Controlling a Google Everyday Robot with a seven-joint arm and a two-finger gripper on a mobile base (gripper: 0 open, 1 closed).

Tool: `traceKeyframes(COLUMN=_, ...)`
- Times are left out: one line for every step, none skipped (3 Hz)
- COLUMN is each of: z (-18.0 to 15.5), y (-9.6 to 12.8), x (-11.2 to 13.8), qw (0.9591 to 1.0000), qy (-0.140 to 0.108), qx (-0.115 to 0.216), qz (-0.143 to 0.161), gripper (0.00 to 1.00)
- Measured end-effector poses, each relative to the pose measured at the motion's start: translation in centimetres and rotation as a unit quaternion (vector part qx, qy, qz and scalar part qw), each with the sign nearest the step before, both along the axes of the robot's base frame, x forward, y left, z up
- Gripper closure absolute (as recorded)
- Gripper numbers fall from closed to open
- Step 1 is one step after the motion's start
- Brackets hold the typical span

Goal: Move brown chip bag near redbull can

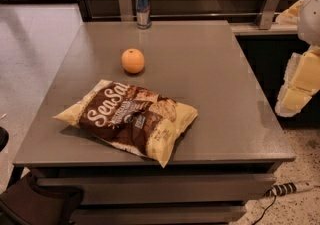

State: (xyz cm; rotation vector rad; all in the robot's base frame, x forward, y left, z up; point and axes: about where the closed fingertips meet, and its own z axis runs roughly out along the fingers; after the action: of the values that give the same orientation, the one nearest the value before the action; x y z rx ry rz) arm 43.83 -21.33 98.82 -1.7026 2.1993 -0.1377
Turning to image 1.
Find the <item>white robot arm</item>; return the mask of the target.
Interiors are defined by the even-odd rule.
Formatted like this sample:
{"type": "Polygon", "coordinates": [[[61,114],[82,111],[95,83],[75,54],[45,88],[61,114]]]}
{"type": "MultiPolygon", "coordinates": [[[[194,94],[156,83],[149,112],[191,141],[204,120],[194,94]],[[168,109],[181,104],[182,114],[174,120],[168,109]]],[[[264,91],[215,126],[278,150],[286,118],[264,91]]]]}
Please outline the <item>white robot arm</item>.
{"type": "Polygon", "coordinates": [[[276,23],[296,25],[298,38],[309,44],[303,54],[288,60],[275,112],[281,117],[300,113],[320,90],[320,0],[299,0],[282,12],[276,23]]]}

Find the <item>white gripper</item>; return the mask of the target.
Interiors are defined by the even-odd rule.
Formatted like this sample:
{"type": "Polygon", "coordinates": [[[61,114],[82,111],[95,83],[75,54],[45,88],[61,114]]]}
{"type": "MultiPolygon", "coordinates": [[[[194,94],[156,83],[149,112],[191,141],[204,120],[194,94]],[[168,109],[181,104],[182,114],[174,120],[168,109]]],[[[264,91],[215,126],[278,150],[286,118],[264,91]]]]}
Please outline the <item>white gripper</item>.
{"type": "Polygon", "coordinates": [[[278,116],[293,117],[311,100],[309,95],[320,90],[320,49],[309,49],[302,56],[293,53],[283,79],[274,110],[278,116]]]}

